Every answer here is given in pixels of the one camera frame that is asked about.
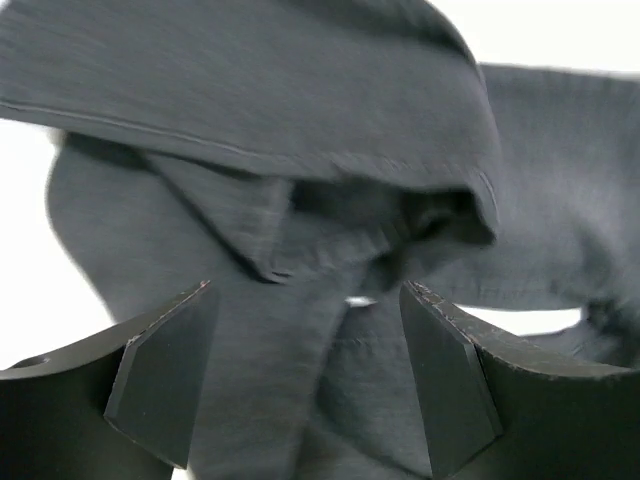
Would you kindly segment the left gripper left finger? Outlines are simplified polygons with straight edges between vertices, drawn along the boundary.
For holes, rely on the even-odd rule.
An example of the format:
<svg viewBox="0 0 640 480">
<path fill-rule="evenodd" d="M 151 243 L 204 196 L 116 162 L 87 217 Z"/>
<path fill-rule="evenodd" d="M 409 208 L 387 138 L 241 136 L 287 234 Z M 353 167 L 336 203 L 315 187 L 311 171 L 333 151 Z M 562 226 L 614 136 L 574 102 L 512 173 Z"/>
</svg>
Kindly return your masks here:
<svg viewBox="0 0 640 480">
<path fill-rule="evenodd" d="M 218 312 L 201 282 L 1 373 L 1 476 L 169 479 L 188 466 Z"/>
</svg>

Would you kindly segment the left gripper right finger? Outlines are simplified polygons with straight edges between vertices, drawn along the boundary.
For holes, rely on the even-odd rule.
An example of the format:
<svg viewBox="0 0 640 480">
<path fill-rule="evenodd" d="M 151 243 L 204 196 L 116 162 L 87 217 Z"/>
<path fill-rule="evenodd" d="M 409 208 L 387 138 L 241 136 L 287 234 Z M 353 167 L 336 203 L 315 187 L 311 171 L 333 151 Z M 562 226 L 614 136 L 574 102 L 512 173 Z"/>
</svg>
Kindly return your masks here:
<svg viewBox="0 0 640 480">
<path fill-rule="evenodd" d="M 408 282 L 401 320 L 436 479 L 635 479 L 639 374 L 543 349 Z"/>
</svg>

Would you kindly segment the black trousers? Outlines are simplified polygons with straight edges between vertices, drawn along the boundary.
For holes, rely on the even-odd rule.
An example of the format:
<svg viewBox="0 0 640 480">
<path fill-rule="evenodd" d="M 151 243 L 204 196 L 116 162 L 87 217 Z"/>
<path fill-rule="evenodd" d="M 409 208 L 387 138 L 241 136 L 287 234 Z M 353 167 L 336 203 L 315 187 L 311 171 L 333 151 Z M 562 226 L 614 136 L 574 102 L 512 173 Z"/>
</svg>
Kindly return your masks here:
<svg viewBox="0 0 640 480">
<path fill-rule="evenodd" d="M 199 479 L 436 479 L 408 282 L 639 374 L 639 84 L 478 63 L 425 1 L 11 1 L 1 115 L 117 321 L 219 303 Z"/>
</svg>

